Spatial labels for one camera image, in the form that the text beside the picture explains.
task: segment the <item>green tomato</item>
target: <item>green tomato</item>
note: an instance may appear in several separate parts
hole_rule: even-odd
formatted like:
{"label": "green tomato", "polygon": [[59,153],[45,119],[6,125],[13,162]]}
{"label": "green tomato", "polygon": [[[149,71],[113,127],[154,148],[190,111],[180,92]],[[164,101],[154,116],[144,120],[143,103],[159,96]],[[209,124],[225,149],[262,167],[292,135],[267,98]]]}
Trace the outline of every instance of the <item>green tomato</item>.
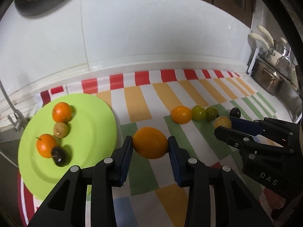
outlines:
{"label": "green tomato", "polygon": [[202,121],[203,119],[205,119],[206,116],[206,112],[205,109],[201,106],[194,106],[191,110],[192,112],[192,119],[194,121]]}
{"label": "green tomato", "polygon": [[214,107],[208,107],[206,110],[206,117],[207,121],[214,121],[217,117],[219,117],[219,112]]}

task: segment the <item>cream handle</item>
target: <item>cream handle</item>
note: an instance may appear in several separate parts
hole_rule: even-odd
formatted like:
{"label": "cream handle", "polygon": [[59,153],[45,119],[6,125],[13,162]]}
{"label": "cream handle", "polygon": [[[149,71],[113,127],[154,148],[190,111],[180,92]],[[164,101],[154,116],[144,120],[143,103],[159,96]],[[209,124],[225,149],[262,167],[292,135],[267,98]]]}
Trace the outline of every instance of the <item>cream handle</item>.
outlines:
{"label": "cream handle", "polygon": [[259,31],[265,34],[265,36],[268,38],[270,45],[269,46],[274,46],[274,39],[272,38],[271,34],[269,33],[268,30],[266,30],[263,26],[257,25],[257,28]]}
{"label": "cream handle", "polygon": [[268,43],[265,41],[265,39],[264,39],[263,37],[259,36],[259,35],[256,34],[256,33],[252,33],[252,32],[251,32],[249,35],[250,35],[252,38],[254,38],[254,39],[256,39],[256,40],[258,40],[258,41],[264,43],[264,45],[265,45],[265,47],[267,48],[267,50],[269,50],[269,45],[268,45]]}
{"label": "cream handle", "polygon": [[286,41],[286,39],[285,39],[285,38],[280,37],[280,40],[281,40],[281,42],[282,42],[283,44],[287,44],[287,41]]}

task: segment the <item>orange stripe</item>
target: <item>orange stripe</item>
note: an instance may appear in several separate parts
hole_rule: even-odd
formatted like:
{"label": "orange stripe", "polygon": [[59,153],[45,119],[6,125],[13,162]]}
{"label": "orange stripe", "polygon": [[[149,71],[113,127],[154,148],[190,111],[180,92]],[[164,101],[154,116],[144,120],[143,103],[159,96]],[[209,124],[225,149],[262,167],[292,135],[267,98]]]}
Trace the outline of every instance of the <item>orange stripe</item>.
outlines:
{"label": "orange stripe", "polygon": [[249,96],[239,85],[237,85],[231,78],[225,78],[228,82],[234,85],[243,95]]}
{"label": "orange stripe", "polygon": [[124,95],[128,115],[132,123],[152,119],[140,86],[124,88]]}
{"label": "orange stripe", "polygon": [[179,84],[185,89],[185,91],[189,94],[189,96],[194,100],[194,102],[201,106],[207,107],[209,104],[204,98],[199,94],[199,92],[194,88],[194,86],[189,81],[179,81]]}
{"label": "orange stripe", "polygon": [[225,99],[224,96],[222,96],[219,91],[216,90],[213,85],[208,82],[206,79],[199,79],[198,80],[203,87],[211,94],[211,96],[218,102],[218,103],[223,103],[226,102],[227,100]]}
{"label": "orange stripe", "polygon": [[232,100],[236,100],[238,99],[238,97],[230,90],[230,88],[228,88],[228,86],[222,82],[221,79],[219,78],[214,78],[213,79],[217,85],[219,85],[221,87],[221,89],[232,99]]}
{"label": "orange stripe", "polygon": [[183,106],[167,83],[154,83],[153,87],[168,111],[171,112],[175,107]]}
{"label": "orange stripe", "polygon": [[175,227],[183,227],[187,211],[187,195],[184,189],[173,184],[156,189],[155,193]]}
{"label": "orange stripe", "polygon": [[96,93],[96,97],[99,97],[101,100],[103,100],[110,108],[112,108],[112,95],[111,91],[102,91],[99,93]]}
{"label": "orange stripe", "polygon": [[242,79],[240,79],[240,78],[235,78],[236,80],[238,80],[238,82],[240,83],[240,84],[242,84],[243,86],[244,86],[244,88],[251,94],[251,95],[254,95],[255,94],[255,91],[253,91],[252,89],[251,89],[251,87],[249,87]]}

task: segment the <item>orange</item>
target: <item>orange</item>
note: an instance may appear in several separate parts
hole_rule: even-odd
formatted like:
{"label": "orange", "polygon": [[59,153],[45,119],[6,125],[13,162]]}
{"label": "orange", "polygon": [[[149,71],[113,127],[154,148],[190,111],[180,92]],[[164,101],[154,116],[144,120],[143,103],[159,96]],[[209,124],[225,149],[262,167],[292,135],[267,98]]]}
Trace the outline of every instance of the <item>orange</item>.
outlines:
{"label": "orange", "polygon": [[72,118],[72,108],[66,102],[59,102],[53,108],[53,120],[67,123]]}
{"label": "orange", "polygon": [[161,158],[169,148],[165,135],[152,127],[143,127],[137,130],[132,143],[136,152],[147,159]]}
{"label": "orange", "polygon": [[37,137],[36,148],[44,158],[52,157],[52,149],[57,146],[56,139],[51,134],[43,134]]}
{"label": "orange", "polygon": [[192,111],[185,106],[175,107],[172,110],[172,120],[178,124],[186,124],[191,120]]}

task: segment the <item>pot handle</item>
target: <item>pot handle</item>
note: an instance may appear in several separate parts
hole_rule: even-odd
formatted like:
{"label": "pot handle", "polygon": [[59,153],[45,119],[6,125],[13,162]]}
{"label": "pot handle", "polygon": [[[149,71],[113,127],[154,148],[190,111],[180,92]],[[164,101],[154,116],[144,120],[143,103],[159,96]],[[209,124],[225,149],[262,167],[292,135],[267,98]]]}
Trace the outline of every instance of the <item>pot handle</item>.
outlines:
{"label": "pot handle", "polygon": [[272,75],[266,68],[263,69],[264,72],[268,73],[270,76],[272,76],[274,79],[276,79],[277,77]]}
{"label": "pot handle", "polygon": [[283,44],[287,44],[287,40],[286,40],[285,38],[280,37],[280,40],[281,40],[281,42],[282,42]]}
{"label": "pot handle", "polygon": [[263,26],[261,25],[257,25],[257,28],[259,29],[259,31],[261,31],[262,33],[264,33],[264,35],[268,38],[269,40],[269,43],[271,45],[269,45],[270,47],[271,46],[274,46],[274,39],[272,38],[271,34],[269,33],[268,30],[266,30]]}
{"label": "pot handle", "polygon": [[267,48],[267,50],[269,50],[268,42],[266,42],[265,39],[264,39],[263,37],[259,36],[259,35],[256,34],[256,33],[252,33],[252,32],[251,32],[249,35],[250,35],[252,38],[254,38],[254,39],[256,39],[256,40],[258,40],[258,41],[264,43],[264,45],[265,45],[265,47]]}

